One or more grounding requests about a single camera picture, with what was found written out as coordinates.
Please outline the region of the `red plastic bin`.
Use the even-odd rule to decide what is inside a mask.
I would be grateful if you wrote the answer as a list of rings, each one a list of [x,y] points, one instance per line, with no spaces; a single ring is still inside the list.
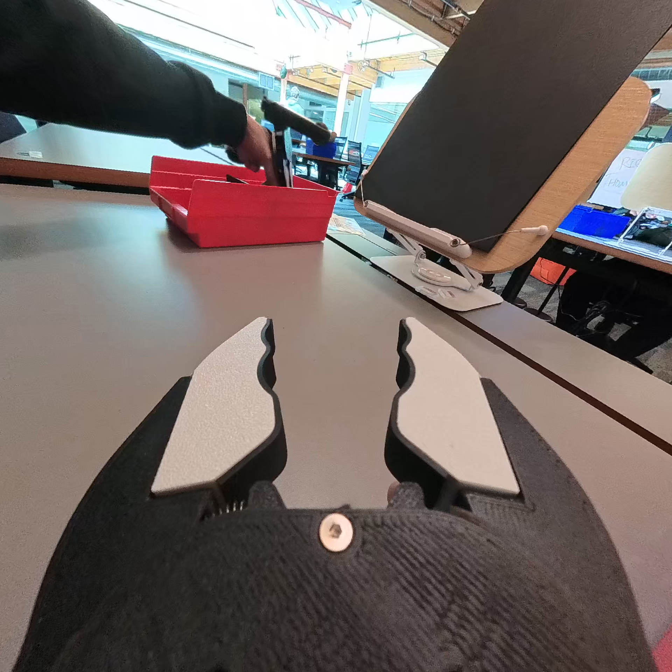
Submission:
[[[156,155],[150,170],[152,202],[201,249],[321,242],[337,199],[301,177],[267,186],[263,172],[235,165]]]

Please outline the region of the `beige chair back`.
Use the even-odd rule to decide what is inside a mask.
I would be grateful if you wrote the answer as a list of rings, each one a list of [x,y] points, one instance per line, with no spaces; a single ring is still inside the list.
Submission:
[[[651,148],[643,157],[621,196],[621,206],[671,211],[671,143]]]

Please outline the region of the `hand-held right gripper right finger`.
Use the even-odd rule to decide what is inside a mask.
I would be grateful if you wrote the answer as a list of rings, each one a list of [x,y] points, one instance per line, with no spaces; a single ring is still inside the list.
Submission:
[[[472,364],[413,317],[399,323],[398,391],[384,461],[423,498],[519,498],[514,467]]]

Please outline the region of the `person's left forearm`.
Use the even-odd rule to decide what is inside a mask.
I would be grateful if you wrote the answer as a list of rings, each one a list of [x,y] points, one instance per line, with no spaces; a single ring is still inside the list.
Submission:
[[[1,2],[1,111],[183,148],[238,147],[247,131],[242,104],[88,1]]]

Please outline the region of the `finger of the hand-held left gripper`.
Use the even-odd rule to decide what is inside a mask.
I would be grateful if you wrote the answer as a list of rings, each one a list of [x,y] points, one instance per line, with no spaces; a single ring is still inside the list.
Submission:
[[[267,131],[272,168],[265,170],[267,186],[293,187],[292,141],[289,131]]]

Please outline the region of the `white handwritten sign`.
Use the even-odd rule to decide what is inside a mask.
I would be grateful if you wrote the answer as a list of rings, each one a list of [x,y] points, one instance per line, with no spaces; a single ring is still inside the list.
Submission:
[[[647,150],[625,148],[611,162],[586,203],[618,209],[621,198]]]

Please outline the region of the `orange container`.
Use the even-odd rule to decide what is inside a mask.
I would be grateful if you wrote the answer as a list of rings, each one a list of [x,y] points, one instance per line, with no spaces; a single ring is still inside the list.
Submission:
[[[559,286],[562,287],[575,273],[573,268],[540,257],[536,260],[530,275],[546,285],[553,286],[559,282]]]

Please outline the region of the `person's left hand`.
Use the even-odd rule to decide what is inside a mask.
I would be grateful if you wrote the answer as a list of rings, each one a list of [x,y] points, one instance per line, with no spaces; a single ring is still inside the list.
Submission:
[[[224,149],[231,161],[242,164],[252,172],[263,170],[269,183],[275,180],[271,134],[252,116],[247,116],[247,126],[241,143],[237,147],[225,145]]]

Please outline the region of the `black board sheet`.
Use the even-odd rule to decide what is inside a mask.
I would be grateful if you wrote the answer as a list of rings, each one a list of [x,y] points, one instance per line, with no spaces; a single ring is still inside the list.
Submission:
[[[483,1],[363,179],[490,251],[671,28],[670,1]]]

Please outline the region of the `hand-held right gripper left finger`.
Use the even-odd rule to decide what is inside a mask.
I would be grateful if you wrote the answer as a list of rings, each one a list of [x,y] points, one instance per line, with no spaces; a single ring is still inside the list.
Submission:
[[[275,393],[273,321],[261,316],[208,354],[194,370],[151,492],[157,497],[217,488],[245,497],[274,481],[287,461]]]

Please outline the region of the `grey desk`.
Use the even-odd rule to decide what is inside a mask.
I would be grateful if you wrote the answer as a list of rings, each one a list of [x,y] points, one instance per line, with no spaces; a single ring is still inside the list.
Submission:
[[[147,198],[1,186],[1,670],[81,498],[178,379],[273,320],[291,508],[382,508],[399,322],[456,348],[600,514],[646,636],[671,625],[671,457],[327,240],[201,250]]]

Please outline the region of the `table with wooden edge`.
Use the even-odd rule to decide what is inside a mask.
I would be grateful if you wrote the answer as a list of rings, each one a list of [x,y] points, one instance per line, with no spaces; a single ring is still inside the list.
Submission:
[[[671,254],[666,252],[654,254],[642,243],[623,245],[616,240],[583,236],[563,230],[554,231],[549,240],[563,245],[574,245],[595,253],[623,259],[631,264],[648,267],[657,272],[671,274]]]
[[[1,177],[147,189],[154,156],[225,164],[223,149],[47,124],[1,143]]]

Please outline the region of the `clear acrylic stand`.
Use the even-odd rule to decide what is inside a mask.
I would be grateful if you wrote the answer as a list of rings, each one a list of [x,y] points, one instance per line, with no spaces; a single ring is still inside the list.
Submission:
[[[617,244],[633,253],[671,263],[671,211],[644,208]]]

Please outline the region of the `wooden book stand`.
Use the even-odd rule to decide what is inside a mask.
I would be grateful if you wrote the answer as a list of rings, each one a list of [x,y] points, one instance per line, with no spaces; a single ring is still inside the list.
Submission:
[[[382,224],[408,252],[373,257],[372,263],[454,312],[501,304],[503,298],[483,286],[484,275],[532,260],[641,127],[651,96],[642,80],[627,78],[522,212],[492,234],[476,232],[474,215],[484,214],[485,224],[495,222],[495,207],[486,206],[485,197],[467,197],[466,214],[437,204],[429,214],[404,216],[382,205],[381,197],[367,197],[362,181],[354,199],[357,212]],[[431,223],[429,215],[438,222]]]

